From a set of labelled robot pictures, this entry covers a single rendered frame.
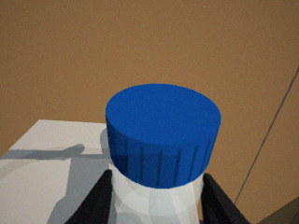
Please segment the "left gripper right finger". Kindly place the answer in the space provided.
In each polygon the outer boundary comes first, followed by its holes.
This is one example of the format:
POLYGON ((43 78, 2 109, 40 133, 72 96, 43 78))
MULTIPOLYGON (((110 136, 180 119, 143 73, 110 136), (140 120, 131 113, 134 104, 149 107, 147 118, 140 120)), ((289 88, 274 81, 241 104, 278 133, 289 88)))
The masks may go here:
POLYGON ((210 174, 203 175, 204 224, 250 224, 210 174))

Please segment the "white bottle with blue cap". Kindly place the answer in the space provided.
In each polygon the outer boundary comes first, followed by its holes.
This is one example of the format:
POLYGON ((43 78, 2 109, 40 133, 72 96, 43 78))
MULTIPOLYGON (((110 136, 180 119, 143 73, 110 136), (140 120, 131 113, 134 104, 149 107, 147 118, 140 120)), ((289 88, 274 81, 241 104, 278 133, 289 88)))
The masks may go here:
POLYGON ((221 125, 204 94, 142 84, 106 105, 116 224, 192 224, 221 125))

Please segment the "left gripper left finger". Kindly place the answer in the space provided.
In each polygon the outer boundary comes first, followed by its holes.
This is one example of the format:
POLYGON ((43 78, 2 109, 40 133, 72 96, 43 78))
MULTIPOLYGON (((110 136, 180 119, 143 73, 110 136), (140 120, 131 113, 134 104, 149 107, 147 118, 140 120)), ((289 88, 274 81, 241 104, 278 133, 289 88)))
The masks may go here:
POLYGON ((105 170, 77 211, 65 224, 108 223, 112 196, 111 177, 112 170, 105 170))

